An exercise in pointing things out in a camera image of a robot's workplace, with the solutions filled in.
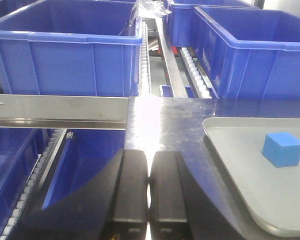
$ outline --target gray tray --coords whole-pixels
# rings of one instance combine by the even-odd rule
[[[300,139],[300,118],[213,117],[206,135],[254,221],[278,237],[300,237],[300,163],[276,168],[263,155],[267,133]]]

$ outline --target blue cube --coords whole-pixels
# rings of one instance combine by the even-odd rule
[[[262,154],[276,168],[297,166],[300,160],[300,140],[289,132],[268,133]]]

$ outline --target stainless steel rail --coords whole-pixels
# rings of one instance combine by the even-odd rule
[[[171,43],[164,31],[162,18],[156,18],[155,23],[159,33],[159,47],[161,50],[161,57],[164,60],[164,70],[166,73],[165,76],[167,83],[171,85],[172,93],[175,98],[188,98]]]
[[[0,127],[125,129],[128,98],[0,94]]]

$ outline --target bin rim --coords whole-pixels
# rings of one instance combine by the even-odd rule
[[[295,41],[261,41],[261,40],[239,40],[235,38],[228,30],[221,26],[216,20],[214,20],[203,9],[214,8],[221,9],[222,7],[212,6],[196,6],[194,12],[206,22],[231,48],[234,49],[248,49],[248,50],[280,50],[286,52],[300,52],[300,42]],[[300,17],[289,14],[285,11],[279,10],[264,10],[255,8],[240,8],[244,11],[258,11],[258,12],[274,12],[285,15],[290,15],[300,21]]]
[[[39,0],[30,5],[24,6],[15,10],[3,17],[0,17],[0,23],[7,19],[22,13],[23,11],[32,8],[43,2],[53,0]],[[110,2],[120,4],[133,4],[133,2],[121,2],[111,0],[98,0],[97,2]],[[44,42],[44,43],[73,43],[73,44],[111,44],[111,45],[134,45],[142,44],[142,18],[135,19],[134,36],[120,35],[97,35],[84,33],[66,33],[66,32],[41,32],[41,31],[13,31],[0,30],[0,40],[23,40],[28,42]]]
[[[195,3],[177,3],[174,0],[167,0],[167,2],[172,6],[173,9],[193,9],[194,7],[220,7],[220,8],[249,8],[249,9],[259,9],[257,6],[249,4],[243,0],[237,0],[238,2],[246,6],[229,6],[229,5],[210,5],[210,4],[195,4]]]

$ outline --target metal guide rail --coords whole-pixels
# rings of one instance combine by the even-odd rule
[[[0,94],[0,127],[125,129],[128,98]]]

